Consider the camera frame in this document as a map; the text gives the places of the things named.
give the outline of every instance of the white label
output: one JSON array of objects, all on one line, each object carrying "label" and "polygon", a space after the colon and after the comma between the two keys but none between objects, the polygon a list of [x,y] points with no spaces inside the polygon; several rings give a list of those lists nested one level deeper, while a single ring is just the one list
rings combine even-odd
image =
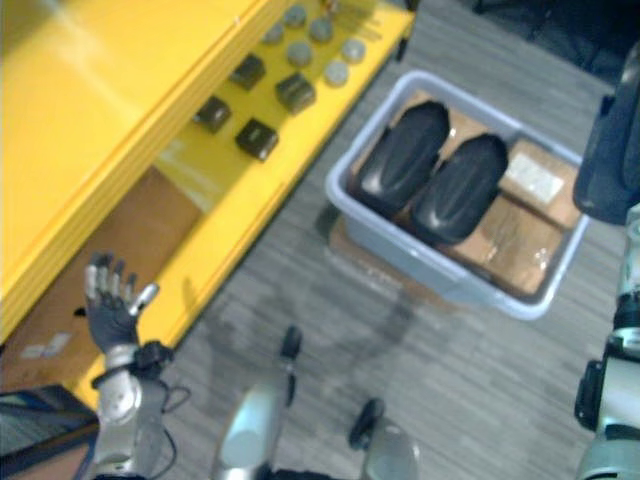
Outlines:
[{"label": "white label", "polygon": [[564,185],[562,178],[524,153],[518,153],[511,161],[506,176],[545,205],[551,203]]},{"label": "white label", "polygon": [[60,353],[60,351],[69,343],[71,334],[67,332],[56,333],[47,345],[47,348],[42,352],[43,357],[53,357]]},{"label": "white label", "polygon": [[40,358],[42,356],[42,352],[44,352],[44,349],[44,345],[27,345],[26,347],[24,347],[24,350],[22,350],[20,358]]}]

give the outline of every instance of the robotic arm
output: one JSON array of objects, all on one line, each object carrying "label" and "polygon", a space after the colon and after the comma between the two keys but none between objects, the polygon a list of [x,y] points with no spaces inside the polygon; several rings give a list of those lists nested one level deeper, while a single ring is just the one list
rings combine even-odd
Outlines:
[{"label": "robotic arm", "polygon": [[166,434],[162,413],[169,389],[158,377],[172,352],[159,342],[138,341],[138,317],[158,286],[147,285],[134,296],[135,274],[122,286],[124,262],[113,271],[111,262],[111,255],[95,254],[85,272],[89,330],[105,354],[105,372],[92,382],[99,391],[100,421],[92,478],[148,480],[158,476],[152,471]]},{"label": "robotic arm", "polygon": [[602,360],[587,365],[576,398],[576,418],[596,433],[578,480],[640,480],[640,203],[626,228],[613,331]]}]

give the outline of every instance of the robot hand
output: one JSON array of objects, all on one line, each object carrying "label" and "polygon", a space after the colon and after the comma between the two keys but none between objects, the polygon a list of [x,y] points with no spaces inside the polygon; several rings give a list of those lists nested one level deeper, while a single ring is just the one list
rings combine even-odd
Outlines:
[{"label": "robot hand", "polygon": [[103,353],[122,345],[138,345],[138,317],[159,290],[158,285],[149,284],[134,298],[136,274],[130,274],[122,286],[124,261],[119,260],[110,274],[112,260],[111,254],[94,253],[85,270],[89,330]]}]

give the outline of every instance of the cardboard box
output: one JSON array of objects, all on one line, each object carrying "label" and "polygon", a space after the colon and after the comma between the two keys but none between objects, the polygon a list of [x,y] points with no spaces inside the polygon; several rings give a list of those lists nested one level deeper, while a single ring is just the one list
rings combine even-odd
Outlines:
[{"label": "cardboard box", "polygon": [[158,170],[145,173],[7,339],[0,390],[72,380],[98,356],[87,319],[74,315],[85,304],[84,269],[93,252],[123,258],[125,274],[138,274],[138,291],[154,280],[199,217],[195,205]]},{"label": "cardboard box", "polygon": [[580,218],[572,196],[576,176],[574,166],[531,142],[518,140],[509,152],[509,168],[499,186],[554,224],[571,229]]},{"label": "cardboard box", "polygon": [[532,295],[561,241],[561,230],[498,196],[464,242],[440,249],[510,292]]}]

